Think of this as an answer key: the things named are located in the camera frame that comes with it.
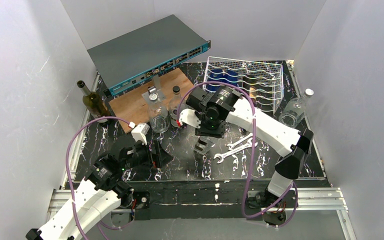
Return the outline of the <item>clear liquor bottle black cap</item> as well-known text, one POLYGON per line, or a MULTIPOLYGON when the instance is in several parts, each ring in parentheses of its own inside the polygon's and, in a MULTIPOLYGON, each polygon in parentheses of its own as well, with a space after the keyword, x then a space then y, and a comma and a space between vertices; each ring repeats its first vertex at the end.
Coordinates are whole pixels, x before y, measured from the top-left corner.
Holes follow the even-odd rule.
POLYGON ((180 101, 182 100, 182 95, 181 95, 181 88, 178 85, 175 85, 172 88, 172 92, 173 92, 173 97, 168 103, 168 111, 169 111, 171 125, 174 126, 175 128, 178 128, 179 127, 177 123, 178 112, 181 112, 182 110, 186 109, 186 105, 185 103, 180 104, 180 101))

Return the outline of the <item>clear bottle white cap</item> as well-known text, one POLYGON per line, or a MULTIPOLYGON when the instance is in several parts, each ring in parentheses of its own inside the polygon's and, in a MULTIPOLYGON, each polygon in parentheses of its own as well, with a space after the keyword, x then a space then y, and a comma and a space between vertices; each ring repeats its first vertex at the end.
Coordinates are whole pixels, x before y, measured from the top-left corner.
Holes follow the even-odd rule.
POLYGON ((159 100, 157 93, 149 95, 148 118, 152 130, 156 133, 164 133, 169 128, 168 109, 159 100))

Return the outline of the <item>dark wine bottle gold label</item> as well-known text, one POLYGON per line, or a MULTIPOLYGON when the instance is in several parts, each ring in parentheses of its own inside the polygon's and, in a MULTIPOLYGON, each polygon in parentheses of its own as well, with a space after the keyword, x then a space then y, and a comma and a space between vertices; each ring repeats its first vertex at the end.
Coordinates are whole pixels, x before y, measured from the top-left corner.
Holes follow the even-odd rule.
POLYGON ((77 81, 76 85, 83 94, 83 104, 89 110, 94 119, 111 116, 110 111, 107 109, 99 94, 95 91, 91 91, 83 80, 77 81))

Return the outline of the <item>dark green wine bottle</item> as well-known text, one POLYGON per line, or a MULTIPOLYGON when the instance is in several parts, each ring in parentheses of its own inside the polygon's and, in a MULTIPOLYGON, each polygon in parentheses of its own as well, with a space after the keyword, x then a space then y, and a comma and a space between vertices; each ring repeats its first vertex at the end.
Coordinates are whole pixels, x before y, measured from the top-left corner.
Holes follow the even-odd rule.
POLYGON ((247 94, 253 102, 257 100, 258 90, 257 87, 257 77, 251 74, 248 74, 243 77, 243 88, 246 90, 247 94))

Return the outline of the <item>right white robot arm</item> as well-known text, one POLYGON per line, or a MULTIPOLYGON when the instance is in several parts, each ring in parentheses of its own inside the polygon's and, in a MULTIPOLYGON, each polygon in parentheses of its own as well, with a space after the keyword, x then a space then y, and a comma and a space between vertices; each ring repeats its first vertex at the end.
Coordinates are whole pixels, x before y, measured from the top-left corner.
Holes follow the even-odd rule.
POLYGON ((270 194, 282 196, 298 178, 311 149, 312 131, 278 122, 256 108, 244 90, 228 83, 222 82, 215 93, 196 85, 183 101, 187 108, 177 114, 177 124, 194 127, 197 136, 223 138, 229 123, 249 131, 278 153, 280 159, 267 187, 270 194))

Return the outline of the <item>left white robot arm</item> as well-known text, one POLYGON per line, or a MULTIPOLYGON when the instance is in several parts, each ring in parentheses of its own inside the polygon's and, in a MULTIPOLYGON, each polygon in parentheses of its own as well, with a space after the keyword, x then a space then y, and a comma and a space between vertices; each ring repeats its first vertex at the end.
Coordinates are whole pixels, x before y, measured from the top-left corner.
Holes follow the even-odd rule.
POLYGON ((80 240, 103 217, 117 208, 147 209, 150 193, 136 190, 123 180, 125 171, 160 169, 172 160, 158 140, 150 144, 123 137, 110 150, 101 154, 90 166, 72 196, 58 212, 40 228, 26 234, 28 240, 80 240))

